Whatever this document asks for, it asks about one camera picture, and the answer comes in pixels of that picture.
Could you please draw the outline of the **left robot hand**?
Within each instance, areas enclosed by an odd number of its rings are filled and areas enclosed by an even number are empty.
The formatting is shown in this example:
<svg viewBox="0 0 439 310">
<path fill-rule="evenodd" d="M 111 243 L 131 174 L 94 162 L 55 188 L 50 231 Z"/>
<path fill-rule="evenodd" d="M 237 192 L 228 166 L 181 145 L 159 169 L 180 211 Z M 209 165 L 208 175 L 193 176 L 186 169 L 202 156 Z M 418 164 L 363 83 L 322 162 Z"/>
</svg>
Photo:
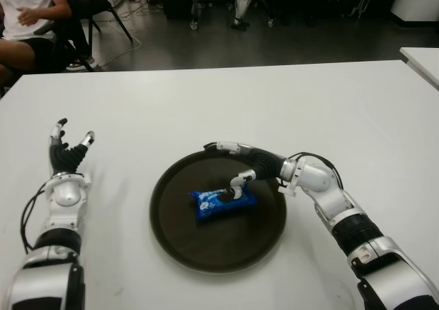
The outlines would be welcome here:
<svg viewBox="0 0 439 310">
<path fill-rule="evenodd" d="M 59 120 L 49 135 L 49 169 L 51 176 L 75 174 L 88 149 L 95 141 L 94 131 L 89 131 L 76 146 L 69 147 L 68 143 L 62 141 L 64 136 L 63 127 L 67 122 L 67 118 Z"/>
</svg>

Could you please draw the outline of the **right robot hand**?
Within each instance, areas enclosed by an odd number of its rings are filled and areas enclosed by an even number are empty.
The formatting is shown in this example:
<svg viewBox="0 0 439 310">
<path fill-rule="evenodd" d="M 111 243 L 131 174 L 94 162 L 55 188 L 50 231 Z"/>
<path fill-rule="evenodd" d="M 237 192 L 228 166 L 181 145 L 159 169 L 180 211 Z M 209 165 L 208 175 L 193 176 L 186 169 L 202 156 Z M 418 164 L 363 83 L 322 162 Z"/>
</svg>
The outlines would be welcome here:
<svg viewBox="0 0 439 310">
<path fill-rule="evenodd" d="M 231 155 L 247 158 L 252 167 L 239 172 L 230 180 L 227 193 L 230 200 L 238 200 L 243 195 L 243 185 L 253 180 L 267 180 L 281 177 L 281 168 L 285 157 L 273 154 L 266 150 L 229 141 L 215 141 L 204 146 L 205 151 L 222 151 Z"/>
</svg>

